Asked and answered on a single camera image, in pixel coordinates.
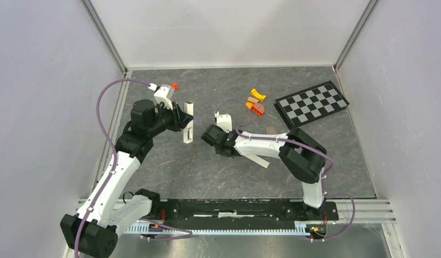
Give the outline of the white and black stick remote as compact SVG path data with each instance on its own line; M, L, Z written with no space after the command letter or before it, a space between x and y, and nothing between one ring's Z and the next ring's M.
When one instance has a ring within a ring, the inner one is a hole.
M194 115L194 103L193 102L184 102L183 112L188 115ZM183 130L183 142L185 144L192 143L194 139L194 122L193 119L187 124L187 126Z

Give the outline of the white stick remote cover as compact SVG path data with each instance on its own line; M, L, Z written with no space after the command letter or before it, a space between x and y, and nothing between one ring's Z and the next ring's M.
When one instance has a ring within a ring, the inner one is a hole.
M268 168L268 166L269 166L268 161L266 161L265 159L263 159L257 155L248 155L247 158L250 159L251 161L255 162L256 164L264 167L264 168Z

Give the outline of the beige remote control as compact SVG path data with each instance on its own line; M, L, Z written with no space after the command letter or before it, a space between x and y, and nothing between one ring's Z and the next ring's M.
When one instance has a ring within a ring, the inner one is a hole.
M267 133L267 134L275 135L275 134L278 134L278 133L279 133L278 130L277 130L277 128L276 128L275 126L267 126L267 127L265 128L265 130L266 130L266 133Z

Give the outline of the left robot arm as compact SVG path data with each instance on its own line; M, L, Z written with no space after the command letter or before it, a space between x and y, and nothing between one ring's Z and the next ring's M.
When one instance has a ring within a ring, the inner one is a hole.
M139 190L132 199L115 210L127 182L143 163L153 147L153 139L164 131L180 132L194 120L193 103L180 108L151 100L136 101L131 119L113 147L112 159L84 204L74 215L66 214L60 226L75 257L109 257L119 237L137 220L146 216L155 219L161 213L159 194Z

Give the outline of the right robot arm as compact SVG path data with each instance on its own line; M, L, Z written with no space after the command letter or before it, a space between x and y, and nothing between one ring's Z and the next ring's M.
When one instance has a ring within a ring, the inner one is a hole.
M227 132L210 125L201 139L225 157L265 156L279 159L303 188L302 209L309 219L325 211L322 176L334 165L326 149L298 127L288 133L254 134L243 130Z

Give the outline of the tan small block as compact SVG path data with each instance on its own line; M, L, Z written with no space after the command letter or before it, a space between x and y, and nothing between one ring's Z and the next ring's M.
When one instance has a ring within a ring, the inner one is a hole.
M259 102L259 100L256 99L256 98L254 98L254 97L249 97L249 98L247 99L247 101L250 102L250 103L254 103L254 104Z

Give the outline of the orange semicircle block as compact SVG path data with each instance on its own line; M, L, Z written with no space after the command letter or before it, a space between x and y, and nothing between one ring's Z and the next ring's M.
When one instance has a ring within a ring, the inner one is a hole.
M260 117L262 117L266 112L265 106L261 103L254 103L251 106L251 110Z

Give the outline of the yellow curved block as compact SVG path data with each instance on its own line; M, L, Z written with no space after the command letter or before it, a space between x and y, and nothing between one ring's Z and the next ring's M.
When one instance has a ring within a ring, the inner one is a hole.
M251 90L251 96L261 102L264 102L266 99L266 95L260 94L256 88Z

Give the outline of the black white checkerboard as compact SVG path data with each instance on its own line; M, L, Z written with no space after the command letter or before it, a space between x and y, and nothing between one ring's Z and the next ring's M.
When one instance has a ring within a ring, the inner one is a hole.
M349 104L334 83L327 81L277 98L274 107L291 129L345 110Z

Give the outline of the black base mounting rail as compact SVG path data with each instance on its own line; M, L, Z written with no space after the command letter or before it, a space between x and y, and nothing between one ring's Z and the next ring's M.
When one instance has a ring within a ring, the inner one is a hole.
M300 199L161 199L146 215L185 230L289 230L295 222L337 221L335 202L315 210Z

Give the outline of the left aluminium frame post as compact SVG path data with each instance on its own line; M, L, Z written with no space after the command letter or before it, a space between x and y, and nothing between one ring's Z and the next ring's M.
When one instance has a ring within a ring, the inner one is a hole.
M104 42L107 50L109 51L111 57L113 58L115 64L123 74L126 74L128 72L128 68L121 58L115 44L113 43L112 38L110 37L105 25L103 24L96 8L94 7L93 2L91 0L81 0L81 3L84 6L93 25L95 26L99 36Z

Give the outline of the aluminium frame post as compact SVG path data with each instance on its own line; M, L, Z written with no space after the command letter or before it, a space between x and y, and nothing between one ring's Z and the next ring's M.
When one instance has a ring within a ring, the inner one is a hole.
M345 62L349 52L351 51L352 47L354 46L355 42L357 41L363 28L367 24L370 16L374 12L374 10L379 2L380 2L379 0L369 0L367 2L363 12L360 15L360 18L358 19L356 25L354 26L354 29L352 30L350 36L348 37L347 42L345 43L340 55L338 56L336 62L333 65L333 69L335 72L337 72L341 68L343 63Z
M123 74L126 74L128 72L128 68L121 58L115 44L113 43L112 38L110 37L105 25L103 24L96 8L94 7L93 2L91 0L81 0L81 3L84 6L93 25L95 26L99 36L104 42L107 50L109 51L111 57L113 58L115 64Z

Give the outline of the right aluminium frame post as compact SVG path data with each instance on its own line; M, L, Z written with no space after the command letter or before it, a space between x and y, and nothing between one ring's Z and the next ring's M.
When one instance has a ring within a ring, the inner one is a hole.
M352 30L350 36L348 37L347 42L345 43L340 55L338 56L336 62L333 65L333 69L335 72L337 72L341 68L343 63L345 62L349 52L351 51L352 47L354 46L355 42L357 41L363 28L367 24L370 16L374 12L374 10L379 2L380 2L379 0L369 0L367 2L363 12L360 15L360 18L358 19L356 25L354 26L354 29Z

